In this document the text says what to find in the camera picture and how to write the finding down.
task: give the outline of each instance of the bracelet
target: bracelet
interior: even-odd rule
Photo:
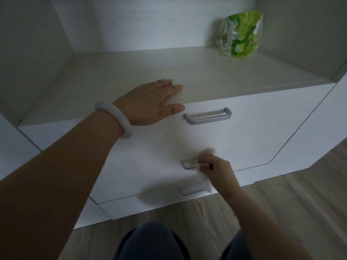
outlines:
[[[122,111],[117,109],[114,105],[107,101],[98,101],[94,105],[95,109],[106,110],[111,114],[122,126],[124,133],[120,136],[122,139],[129,139],[132,136],[132,127],[128,119],[124,116]]]

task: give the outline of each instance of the green plastic package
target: green plastic package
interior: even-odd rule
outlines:
[[[225,56],[246,57],[257,50],[262,27],[261,12],[234,14],[222,21],[217,45],[222,48]]]

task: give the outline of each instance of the wooden floor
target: wooden floor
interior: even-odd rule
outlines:
[[[347,140],[311,168],[243,187],[314,259],[347,259]],[[191,258],[219,259],[239,230],[219,194],[75,229],[60,260],[111,260],[130,229],[156,219],[175,230]]]

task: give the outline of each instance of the person's left arm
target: person's left arm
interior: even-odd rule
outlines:
[[[131,125],[154,124],[184,110],[182,104],[162,106],[183,88],[171,84],[172,80],[143,84],[113,104]],[[122,133],[116,119],[97,109],[0,181],[0,259],[59,257]]]

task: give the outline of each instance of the leg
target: leg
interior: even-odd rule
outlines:
[[[252,260],[242,230],[238,231],[228,244],[220,258],[221,260]]]
[[[149,221],[144,225],[128,232],[121,240],[113,260],[135,259],[190,259],[187,248],[180,238],[156,221]]]

